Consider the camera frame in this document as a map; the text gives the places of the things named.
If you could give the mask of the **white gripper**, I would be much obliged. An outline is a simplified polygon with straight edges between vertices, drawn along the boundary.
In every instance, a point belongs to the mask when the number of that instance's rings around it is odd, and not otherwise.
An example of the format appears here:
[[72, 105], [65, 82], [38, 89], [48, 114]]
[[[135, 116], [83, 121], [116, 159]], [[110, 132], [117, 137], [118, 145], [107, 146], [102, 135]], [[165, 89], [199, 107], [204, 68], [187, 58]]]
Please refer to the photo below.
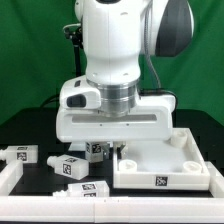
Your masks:
[[173, 95], [142, 96], [126, 116], [105, 117], [96, 111], [59, 108], [56, 135], [61, 142], [103, 142], [103, 156], [108, 159], [109, 141], [116, 142], [117, 158], [122, 158], [124, 141], [168, 140], [173, 129]]

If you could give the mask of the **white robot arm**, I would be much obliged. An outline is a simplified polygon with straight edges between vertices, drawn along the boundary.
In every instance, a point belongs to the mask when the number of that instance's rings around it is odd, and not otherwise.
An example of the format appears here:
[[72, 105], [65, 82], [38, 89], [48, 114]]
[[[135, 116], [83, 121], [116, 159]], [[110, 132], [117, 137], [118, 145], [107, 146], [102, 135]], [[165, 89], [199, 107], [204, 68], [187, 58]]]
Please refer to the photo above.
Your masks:
[[87, 66], [61, 89], [57, 138], [75, 144], [169, 139], [176, 99], [160, 89], [139, 94], [139, 56], [176, 56], [189, 45], [188, 0], [76, 0], [75, 13]]

